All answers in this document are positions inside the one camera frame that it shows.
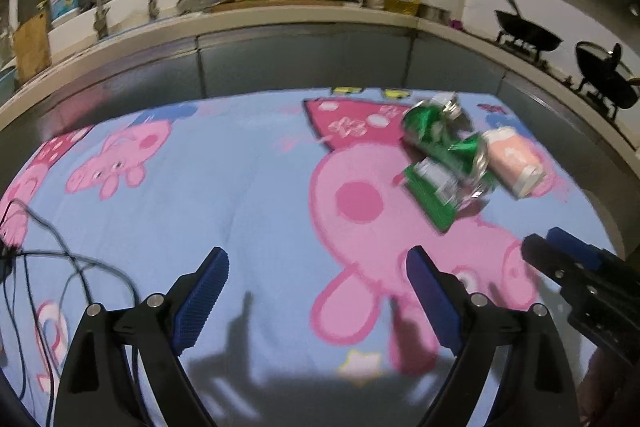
pink cartoon pig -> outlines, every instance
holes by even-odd
[[[171,123],[151,121],[127,127],[111,134],[96,156],[76,169],[65,189],[68,193],[100,185],[100,200],[111,198],[118,190],[120,176],[129,187],[138,187],[145,179],[144,163],[162,147],[171,134]]]
[[[406,276],[406,254],[415,245],[470,293],[516,309],[536,299],[536,279],[510,232],[475,216],[461,217],[442,235],[394,182],[410,163],[399,142],[406,107],[331,99],[306,108],[333,149],[312,175],[311,218],[343,267],[312,307],[318,337],[335,345],[359,343],[376,324],[383,299],[391,299],[392,364],[413,375],[432,369],[438,341]]]
[[[18,204],[11,204],[11,201],[20,200],[24,204],[29,204],[42,186],[49,169],[91,129],[91,127],[85,127],[45,142],[24,172],[18,174],[9,185],[0,200],[0,219],[6,212],[4,223],[0,227],[0,235],[6,244],[20,247],[27,235],[28,216]]]

black frying pan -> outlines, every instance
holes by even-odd
[[[552,52],[556,49],[562,39],[552,32],[545,30],[537,24],[522,18],[515,0],[507,0],[514,9],[515,14],[495,11],[498,17],[498,24],[505,33],[512,35],[515,39],[521,39],[535,46],[541,52]]]
[[[629,109],[638,101],[638,94],[632,87],[638,80],[629,79],[628,68],[620,63],[622,46],[616,44],[610,54],[604,51],[604,56],[599,51],[600,47],[591,42],[575,45],[575,58],[584,77],[583,83],[591,84],[620,109]]]

screw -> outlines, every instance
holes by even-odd
[[[546,309],[546,306],[537,303],[533,305],[533,312],[538,316],[538,317],[544,317],[546,314],[548,314],[548,310]]]
[[[101,309],[100,304],[91,304],[90,306],[87,306],[86,314],[90,317],[95,317],[95,315],[100,313]]]
[[[146,305],[150,308],[158,308],[160,304],[164,302],[164,296],[159,293],[154,293],[146,300]]]
[[[474,306],[478,306],[479,308],[482,308],[482,306],[487,305],[487,303],[489,302],[489,299],[487,299],[481,293],[474,293],[473,295],[471,295],[471,302]]]

cartoon pig ear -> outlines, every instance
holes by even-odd
[[[125,174],[125,179],[129,187],[138,187],[145,179],[145,168],[142,165],[130,168]]]
[[[66,181],[66,184],[65,184],[65,192],[67,194],[73,194],[74,192],[77,192],[78,190],[80,190],[80,184],[84,179],[86,170],[87,170],[87,167],[86,167],[86,164],[84,164],[79,166],[75,171],[71,173],[71,175],[69,176],[69,179]]]
[[[100,188],[100,201],[111,198],[116,193],[116,190],[118,190],[117,174],[109,176],[102,184],[102,187]]]

blue tablecloth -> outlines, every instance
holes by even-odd
[[[503,188],[479,214],[437,233],[397,177],[408,106],[380,89],[262,92],[180,103],[53,139],[7,190],[59,228],[74,253],[119,267],[143,298],[194,271],[212,247],[230,274],[196,346],[182,364],[220,426],[413,426],[452,363],[439,348],[404,273],[408,248],[423,245],[469,291],[526,309],[551,309],[576,378],[593,346],[566,323],[557,287],[528,269],[520,241],[561,227],[611,245],[589,201],[517,117],[496,98],[460,94],[476,130],[509,124],[530,139],[547,177],[532,197]],[[25,249],[57,250],[49,233],[12,206],[2,233]],[[30,260],[38,316],[62,370],[85,308],[78,279],[60,259]],[[107,309],[129,307],[119,280],[89,269]],[[9,279],[11,294],[13,278]],[[27,369],[24,403],[41,422],[49,377],[36,343],[24,271],[15,308]],[[17,344],[0,314],[3,367],[20,386]],[[483,425],[495,377],[470,425]],[[146,381],[147,403],[163,425]]]

